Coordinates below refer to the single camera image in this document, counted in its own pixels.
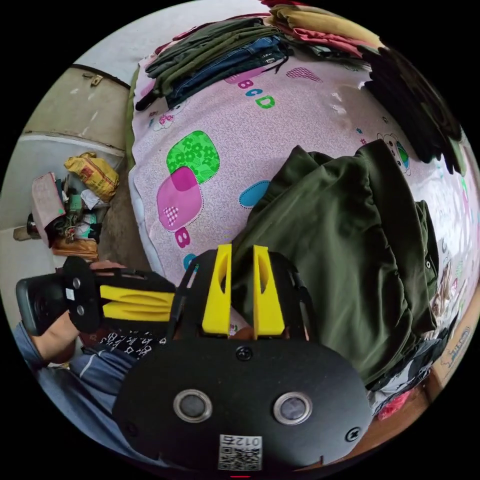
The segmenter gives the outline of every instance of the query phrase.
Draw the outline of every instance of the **cartoon bear print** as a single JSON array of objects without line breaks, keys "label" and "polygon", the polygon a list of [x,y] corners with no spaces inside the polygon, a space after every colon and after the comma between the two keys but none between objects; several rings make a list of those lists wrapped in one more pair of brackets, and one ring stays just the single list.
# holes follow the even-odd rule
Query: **cartoon bear print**
[{"label": "cartoon bear print", "polygon": [[390,133],[390,135],[382,135],[381,133],[378,133],[376,137],[386,143],[386,146],[390,149],[391,154],[393,155],[393,158],[395,158],[402,173],[410,176],[412,174],[412,171],[410,170],[410,157],[399,139],[393,133]]},{"label": "cartoon bear print", "polygon": [[153,121],[153,130],[158,132],[159,130],[168,129],[172,125],[175,120],[175,117],[184,110],[184,108],[188,105],[189,99],[179,103],[178,105],[174,106],[170,110],[166,111],[165,113],[161,114],[158,120]]}]

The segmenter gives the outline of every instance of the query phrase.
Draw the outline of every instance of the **floor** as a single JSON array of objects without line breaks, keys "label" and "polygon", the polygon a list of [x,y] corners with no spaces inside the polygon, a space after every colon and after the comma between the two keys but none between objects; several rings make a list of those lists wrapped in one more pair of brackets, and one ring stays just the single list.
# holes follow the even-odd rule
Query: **floor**
[{"label": "floor", "polygon": [[151,272],[132,208],[126,160],[118,175],[116,194],[102,222],[98,256],[100,260],[111,260],[129,269]]}]

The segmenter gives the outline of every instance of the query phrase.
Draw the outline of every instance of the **folded clothes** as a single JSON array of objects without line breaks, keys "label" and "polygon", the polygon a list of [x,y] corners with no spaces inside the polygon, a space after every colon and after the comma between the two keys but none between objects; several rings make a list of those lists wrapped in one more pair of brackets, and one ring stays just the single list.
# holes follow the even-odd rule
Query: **folded clothes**
[{"label": "folded clothes", "polygon": [[262,25],[263,21],[261,18],[236,18],[206,24],[175,45],[169,47],[168,50],[162,51],[158,55],[158,58],[153,61],[145,71],[149,74],[150,78],[155,78],[157,76],[154,73],[156,68],[196,45],[208,42],[209,39],[218,37],[227,32],[234,32],[249,27],[261,27]]},{"label": "folded clothes", "polygon": [[319,8],[317,6],[306,5],[305,3],[298,3],[296,1],[281,1],[281,0],[269,1],[269,0],[265,0],[265,1],[262,1],[261,3],[266,5],[267,7],[270,7],[271,9],[272,8],[278,8],[278,7],[290,7],[294,10],[300,10],[301,12],[313,12],[313,13],[317,13],[317,14],[325,14],[325,15],[330,15],[332,17],[337,17],[339,19],[344,18],[341,15],[337,15],[336,13],[325,10],[323,8]]},{"label": "folded clothes", "polygon": [[274,17],[273,25],[278,26],[280,24],[293,31],[303,29],[310,32],[334,34],[361,41],[376,48],[383,45],[379,36],[367,28],[346,18],[333,16],[330,13],[302,11],[285,5],[274,6],[270,13]]},{"label": "folded clothes", "polygon": [[165,97],[168,108],[175,107],[215,82],[287,57],[287,47],[280,43],[279,37],[259,38],[247,46],[230,51],[222,58],[198,70],[193,76],[174,84],[173,92]]},{"label": "folded clothes", "polygon": [[429,210],[382,140],[340,158],[293,149],[232,242],[232,305],[250,324],[253,245],[296,265],[318,340],[365,385],[435,328],[439,255]]},{"label": "folded clothes", "polygon": [[348,51],[338,49],[332,45],[318,45],[318,44],[311,44],[305,43],[304,41],[295,38],[289,34],[284,34],[285,43],[295,47],[307,54],[314,55],[319,60],[355,60],[357,62],[361,62],[362,64],[366,64],[366,62],[362,61],[361,57],[358,55],[353,55]]},{"label": "folded clothes", "polygon": [[[219,23],[226,23],[227,26],[223,25],[223,28],[219,28],[215,24],[202,28],[164,50],[145,69],[150,78],[155,78],[155,83],[151,92],[136,104],[137,110],[144,110],[156,98],[172,94],[175,82],[188,79],[227,53],[245,47],[255,40],[279,33],[275,27],[264,26],[261,19],[258,18],[242,18]],[[239,25],[244,28],[232,30]]]},{"label": "folded clothes", "polygon": [[354,57],[362,58],[362,54],[358,50],[358,46],[367,44],[361,40],[355,40],[353,38],[346,38],[334,33],[323,33],[320,31],[310,31],[304,28],[294,28],[291,31],[292,35],[299,40],[307,42],[309,44],[325,45],[337,50],[346,52]]},{"label": "folded clothes", "polygon": [[462,129],[440,93],[396,50],[366,46],[358,50],[372,70],[365,87],[408,135],[419,160],[429,163],[443,155],[451,174],[455,170],[465,175],[459,146]]}]

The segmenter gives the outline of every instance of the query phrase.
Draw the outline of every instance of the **pile of items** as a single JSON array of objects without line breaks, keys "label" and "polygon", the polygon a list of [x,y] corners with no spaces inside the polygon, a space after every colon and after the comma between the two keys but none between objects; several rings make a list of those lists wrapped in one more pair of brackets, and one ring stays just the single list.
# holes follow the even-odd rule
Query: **pile of items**
[{"label": "pile of items", "polygon": [[98,260],[102,219],[119,184],[117,172],[92,151],[65,162],[64,179],[48,172],[32,184],[32,213],[17,240],[42,239],[54,255]]}]

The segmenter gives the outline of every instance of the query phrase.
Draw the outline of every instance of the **red clothing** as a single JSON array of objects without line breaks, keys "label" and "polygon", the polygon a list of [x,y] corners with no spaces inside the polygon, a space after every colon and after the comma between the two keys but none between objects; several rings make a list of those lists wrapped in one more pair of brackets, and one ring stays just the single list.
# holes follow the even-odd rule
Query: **red clothing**
[{"label": "red clothing", "polygon": [[266,5],[269,9],[271,9],[275,5],[305,5],[306,7],[310,6],[300,1],[287,1],[287,0],[260,0],[260,3],[262,5]]}]

